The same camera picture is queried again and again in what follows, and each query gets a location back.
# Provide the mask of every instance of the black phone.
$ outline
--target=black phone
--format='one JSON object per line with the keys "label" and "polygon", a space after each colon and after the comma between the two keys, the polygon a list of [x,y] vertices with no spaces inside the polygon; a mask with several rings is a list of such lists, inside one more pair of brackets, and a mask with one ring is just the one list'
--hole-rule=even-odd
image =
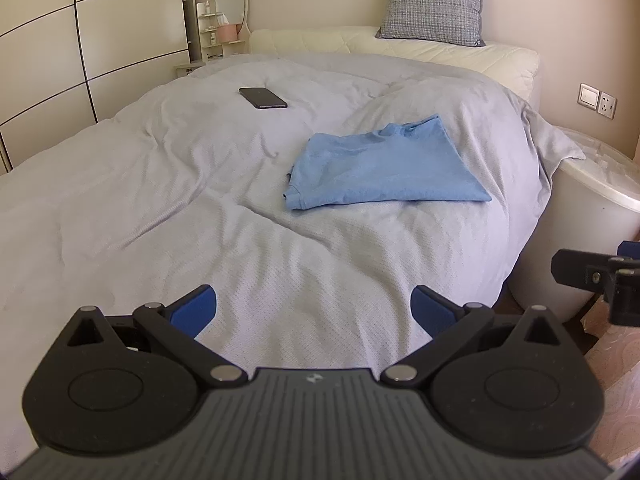
{"label": "black phone", "polygon": [[287,104],[268,88],[241,88],[239,92],[247,101],[260,110],[286,108]]}

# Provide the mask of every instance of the folded blue cloth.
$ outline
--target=folded blue cloth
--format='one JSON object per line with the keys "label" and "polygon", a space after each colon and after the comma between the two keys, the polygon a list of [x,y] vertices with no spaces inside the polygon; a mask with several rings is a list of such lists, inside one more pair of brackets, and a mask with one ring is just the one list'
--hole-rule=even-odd
{"label": "folded blue cloth", "polygon": [[315,134],[298,157],[288,209],[383,200],[489,202],[438,115],[368,134]]}

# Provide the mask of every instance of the headboard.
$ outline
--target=headboard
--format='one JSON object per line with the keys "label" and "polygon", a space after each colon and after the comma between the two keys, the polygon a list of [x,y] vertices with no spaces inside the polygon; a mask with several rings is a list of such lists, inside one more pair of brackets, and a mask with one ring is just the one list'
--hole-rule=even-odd
{"label": "headboard", "polygon": [[540,106],[540,56],[518,46],[488,42],[470,48],[424,40],[379,40],[376,27],[326,27],[286,30],[256,30],[249,50],[253,54],[296,52],[342,52],[384,54],[468,68],[485,74],[527,100]]}

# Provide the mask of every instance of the gray plaid pillow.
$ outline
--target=gray plaid pillow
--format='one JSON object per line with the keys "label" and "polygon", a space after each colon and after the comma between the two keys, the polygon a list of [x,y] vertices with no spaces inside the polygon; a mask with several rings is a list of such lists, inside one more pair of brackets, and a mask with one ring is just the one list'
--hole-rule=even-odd
{"label": "gray plaid pillow", "polygon": [[389,0],[378,38],[484,46],[482,0]]}

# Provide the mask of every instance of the transparent lid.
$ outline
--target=transparent lid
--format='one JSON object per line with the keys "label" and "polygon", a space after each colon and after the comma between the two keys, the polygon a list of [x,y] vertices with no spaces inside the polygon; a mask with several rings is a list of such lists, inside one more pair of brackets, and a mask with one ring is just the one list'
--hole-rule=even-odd
{"label": "transparent lid", "polygon": [[604,142],[561,130],[582,148],[586,159],[565,159],[560,169],[604,198],[640,212],[640,166]]}

